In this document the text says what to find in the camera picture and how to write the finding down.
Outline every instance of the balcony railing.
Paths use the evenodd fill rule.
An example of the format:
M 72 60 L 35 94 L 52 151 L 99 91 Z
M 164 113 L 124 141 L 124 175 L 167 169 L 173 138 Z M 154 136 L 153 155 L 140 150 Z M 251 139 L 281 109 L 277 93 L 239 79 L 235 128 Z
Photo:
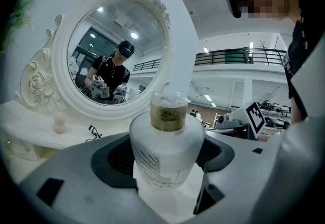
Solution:
M 227 49 L 198 53 L 195 59 L 195 66 L 231 64 L 231 63 L 264 63 L 267 65 L 283 66 L 282 60 L 286 51 L 274 49 Z M 139 63 L 134 66 L 133 71 L 158 68 L 160 59 Z
M 142 70 L 148 70 L 148 69 L 154 69 L 158 68 L 160 65 L 160 59 L 155 59 L 151 61 L 147 61 L 144 63 L 139 63 L 134 66 L 133 71 L 142 71 Z

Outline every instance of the black shirt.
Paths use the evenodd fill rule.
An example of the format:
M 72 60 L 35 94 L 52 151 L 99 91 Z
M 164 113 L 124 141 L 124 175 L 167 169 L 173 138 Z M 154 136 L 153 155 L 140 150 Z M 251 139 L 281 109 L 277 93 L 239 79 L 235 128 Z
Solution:
M 297 21 L 292 42 L 283 59 L 285 75 L 289 86 L 289 98 L 295 98 L 302 118 L 307 116 L 304 105 L 291 83 L 291 78 L 300 69 L 316 47 L 325 29 L 323 6 L 318 0 L 299 0 L 301 21 Z
M 123 65 L 114 65 L 112 58 L 103 61 L 103 56 L 99 56 L 91 66 L 98 70 L 96 75 L 101 76 L 110 88 L 110 97 L 118 85 L 127 83 L 130 78 L 129 70 Z

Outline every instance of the white container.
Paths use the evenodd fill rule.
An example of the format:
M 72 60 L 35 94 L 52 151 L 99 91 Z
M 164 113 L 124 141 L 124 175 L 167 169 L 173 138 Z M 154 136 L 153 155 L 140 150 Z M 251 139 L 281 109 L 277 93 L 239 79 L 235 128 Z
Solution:
M 179 93 L 156 93 L 151 112 L 137 116 L 130 125 L 140 176 L 155 188 L 174 189 L 183 184 L 200 153 L 205 130 L 186 114 L 187 104 Z

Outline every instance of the label on container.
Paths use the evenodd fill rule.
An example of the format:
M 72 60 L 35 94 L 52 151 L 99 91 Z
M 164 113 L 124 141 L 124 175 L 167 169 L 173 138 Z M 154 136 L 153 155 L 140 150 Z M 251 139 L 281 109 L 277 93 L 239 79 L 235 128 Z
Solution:
M 160 172 L 159 157 L 149 155 L 140 149 L 136 149 L 132 145 L 133 153 L 140 171 L 145 175 L 148 183 L 159 188 L 171 187 L 174 185 L 181 185 L 188 177 L 193 164 L 178 171 L 178 173 L 164 173 Z

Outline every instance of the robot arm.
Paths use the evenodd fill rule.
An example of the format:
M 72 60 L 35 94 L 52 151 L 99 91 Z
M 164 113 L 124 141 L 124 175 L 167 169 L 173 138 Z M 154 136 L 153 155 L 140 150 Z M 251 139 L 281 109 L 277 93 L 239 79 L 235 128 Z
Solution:
M 121 84 L 117 86 L 116 90 L 113 92 L 113 101 L 116 104 L 120 104 L 124 101 L 126 95 L 127 86 Z
M 251 101 L 228 115 L 220 116 L 216 129 L 239 129 L 248 126 L 247 138 L 257 140 L 266 120 L 256 102 Z
M 91 85 L 89 88 L 90 96 L 93 99 L 105 99 L 110 96 L 110 89 L 101 76 L 93 75 Z
M 88 74 L 87 74 L 87 77 L 85 79 L 85 85 L 87 88 L 90 88 L 91 86 L 91 83 L 92 83 L 92 78 L 94 75 L 96 75 L 98 70 L 96 70 L 95 68 L 91 67 Z

